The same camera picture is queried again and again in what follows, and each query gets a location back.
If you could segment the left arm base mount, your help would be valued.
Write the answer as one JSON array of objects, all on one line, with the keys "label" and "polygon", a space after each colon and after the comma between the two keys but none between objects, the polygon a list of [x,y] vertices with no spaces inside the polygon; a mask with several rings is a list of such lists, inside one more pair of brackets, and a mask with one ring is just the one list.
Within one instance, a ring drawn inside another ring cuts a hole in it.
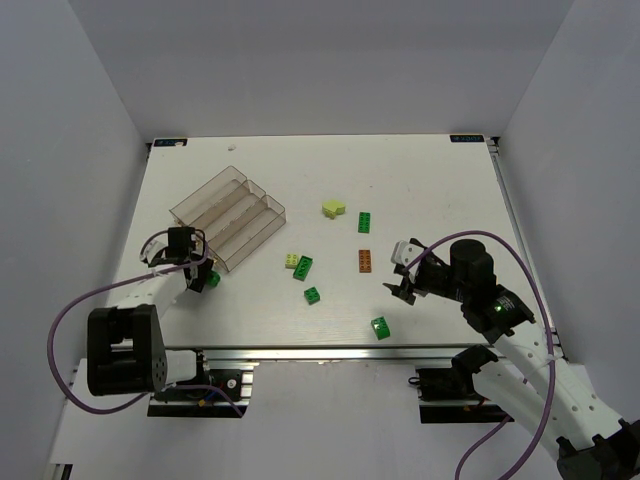
[{"label": "left arm base mount", "polygon": [[196,375],[152,394],[151,418],[239,419],[247,410],[255,363],[210,359],[196,350]]}]

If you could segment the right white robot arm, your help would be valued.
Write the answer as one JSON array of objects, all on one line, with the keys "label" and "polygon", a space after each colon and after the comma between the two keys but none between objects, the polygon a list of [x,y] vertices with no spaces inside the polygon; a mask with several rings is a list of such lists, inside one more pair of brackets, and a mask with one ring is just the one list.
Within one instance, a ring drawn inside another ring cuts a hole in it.
[{"label": "right white robot arm", "polygon": [[451,371],[466,392],[497,404],[532,436],[505,473],[511,478],[537,447],[564,479],[631,479],[639,473],[639,424],[627,422],[576,376],[554,348],[546,320],[500,285],[478,232],[449,236],[449,259],[417,240],[396,243],[391,261],[402,281],[391,294],[409,305],[436,295],[459,303],[485,340],[456,355]]}]

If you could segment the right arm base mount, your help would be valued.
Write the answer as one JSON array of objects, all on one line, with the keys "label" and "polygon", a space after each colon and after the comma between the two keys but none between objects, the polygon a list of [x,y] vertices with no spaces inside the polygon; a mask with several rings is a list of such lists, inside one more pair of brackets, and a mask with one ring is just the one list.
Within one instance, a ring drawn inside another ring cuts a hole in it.
[{"label": "right arm base mount", "polygon": [[422,424],[487,424],[512,419],[474,389],[472,376],[497,362],[487,347],[476,345],[451,359],[449,367],[418,368],[408,384],[418,392]]}]

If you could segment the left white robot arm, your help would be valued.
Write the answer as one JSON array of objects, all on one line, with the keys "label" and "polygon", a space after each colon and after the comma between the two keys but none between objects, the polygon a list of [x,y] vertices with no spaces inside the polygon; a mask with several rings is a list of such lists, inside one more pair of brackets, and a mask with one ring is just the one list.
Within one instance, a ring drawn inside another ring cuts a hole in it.
[{"label": "left white robot arm", "polygon": [[95,396],[160,392],[201,374],[195,350],[166,349],[160,320],[180,295],[202,292],[213,261],[202,230],[165,233],[166,243],[151,238],[142,247],[150,272],[119,302],[88,317],[87,382]]}]

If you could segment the green lego with printed face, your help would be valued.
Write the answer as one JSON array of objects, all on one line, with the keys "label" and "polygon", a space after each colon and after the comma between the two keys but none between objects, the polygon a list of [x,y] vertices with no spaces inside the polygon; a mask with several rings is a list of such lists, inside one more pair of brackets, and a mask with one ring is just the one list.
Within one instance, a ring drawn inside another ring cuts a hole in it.
[{"label": "green lego with printed face", "polygon": [[208,272],[206,284],[211,288],[216,288],[221,281],[221,277],[218,272],[211,270]]}]

